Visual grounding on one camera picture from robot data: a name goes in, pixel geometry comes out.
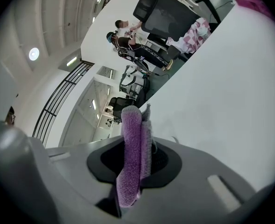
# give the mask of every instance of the black pants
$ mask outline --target black pants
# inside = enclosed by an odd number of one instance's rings
[[[146,61],[152,63],[159,68],[166,67],[169,64],[156,51],[144,45],[141,45],[138,49],[135,50],[135,56],[143,56]]]

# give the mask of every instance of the white ceiling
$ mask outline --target white ceiling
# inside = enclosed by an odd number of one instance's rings
[[[18,90],[27,85],[37,68],[57,68],[80,48],[97,0],[14,0],[0,19],[0,61],[14,77]],[[40,56],[31,61],[29,51]]]
[[[31,48],[37,47],[42,57],[49,57],[84,38],[96,15],[92,12],[95,2],[97,0],[15,0],[16,31],[32,70],[36,62],[28,58]]]

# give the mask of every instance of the round ceiling light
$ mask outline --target round ceiling light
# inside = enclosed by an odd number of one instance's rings
[[[30,60],[35,61],[36,59],[38,59],[39,54],[40,54],[40,52],[39,52],[38,48],[36,48],[36,47],[32,48],[30,50],[30,52],[29,52],[29,58],[30,58]]]

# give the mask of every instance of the woman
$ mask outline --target woman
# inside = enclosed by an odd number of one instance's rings
[[[162,70],[169,70],[173,64],[173,60],[167,62],[164,60],[156,51],[150,47],[136,43],[135,35],[133,33],[132,37],[118,37],[114,32],[109,32],[106,35],[109,43],[112,43],[117,50],[124,48],[127,50],[132,50],[135,52],[136,57],[144,57],[144,59],[153,65],[161,68]]]

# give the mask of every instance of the pink fabric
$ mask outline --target pink fabric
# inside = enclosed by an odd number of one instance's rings
[[[268,7],[262,0],[236,0],[237,4],[242,7],[247,7],[259,13],[266,15],[267,17],[274,19]]]
[[[201,17],[192,24],[184,37],[180,37],[177,42],[169,37],[166,44],[175,46],[181,53],[194,53],[210,35],[209,23],[205,18]]]

